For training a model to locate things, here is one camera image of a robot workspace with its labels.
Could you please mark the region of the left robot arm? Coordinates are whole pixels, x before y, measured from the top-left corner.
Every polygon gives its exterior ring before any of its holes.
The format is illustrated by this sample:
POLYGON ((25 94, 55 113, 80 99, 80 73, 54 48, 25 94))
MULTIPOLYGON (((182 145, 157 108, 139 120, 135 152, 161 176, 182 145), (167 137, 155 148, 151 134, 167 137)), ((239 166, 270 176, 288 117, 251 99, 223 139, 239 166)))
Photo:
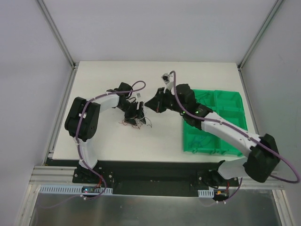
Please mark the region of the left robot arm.
POLYGON ((109 89, 99 96, 84 99, 76 97, 71 105, 64 123, 64 128, 73 138, 78 155, 79 165, 84 168, 83 178, 89 183, 95 183, 98 179, 104 181, 96 166, 98 159, 95 151, 92 150, 93 136, 98 127, 100 113, 118 108, 124 113, 121 122, 124 125, 131 125, 138 129, 146 124, 144 114, 144 103, 138 102, 135 98, 130 101, 134 92, 146 87, 144 81, 137 81, 133 85, 120 83, 118 88, 109 89))

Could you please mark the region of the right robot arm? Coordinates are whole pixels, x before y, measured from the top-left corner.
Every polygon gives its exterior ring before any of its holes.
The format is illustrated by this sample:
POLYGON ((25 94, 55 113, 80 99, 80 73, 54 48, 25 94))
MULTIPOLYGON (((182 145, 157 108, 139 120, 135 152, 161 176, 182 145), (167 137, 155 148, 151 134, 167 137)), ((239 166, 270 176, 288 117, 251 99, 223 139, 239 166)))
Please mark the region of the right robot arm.
POLYGON ((188 84, 177 85, 174 93, 159 88, 145 106, 157 113, 166 110, 178 112, 190 126, 220 138, 243 154, 242 159, 220 161, 217 168, 205 173, 202 179, 207 186, 222 186, 229 179, 246 176, 264 183, 280 162, 275 154, 264 149, 266 146, 274 152, 278 151, 273 136, 250 133, 228 122, 211 108, 199 103, 188 84))

